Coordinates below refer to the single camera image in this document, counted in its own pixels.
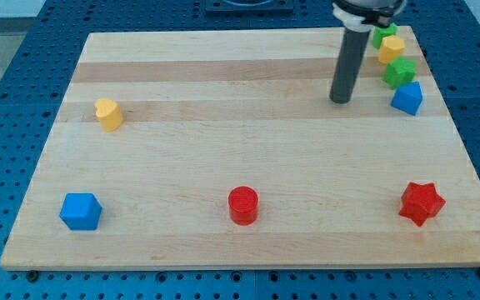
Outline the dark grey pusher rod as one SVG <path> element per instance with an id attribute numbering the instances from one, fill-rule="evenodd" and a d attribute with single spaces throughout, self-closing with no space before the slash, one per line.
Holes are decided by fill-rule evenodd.
<path id="1" fill-rule="evenodd" d="M 338 55 L 329 98 L 336 104 L 349 103 L 358 79 L 369 32 L 355 32 L 346 28 Z"/>

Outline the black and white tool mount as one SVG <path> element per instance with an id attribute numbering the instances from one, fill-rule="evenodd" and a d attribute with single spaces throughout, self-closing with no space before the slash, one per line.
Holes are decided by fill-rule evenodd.
<path id="1" fill-rule="evenodd" d="M 407 0 L 332 0 L 332 13 L 346 29 L 365 33 L 388 28 L 407 4 Z"/>

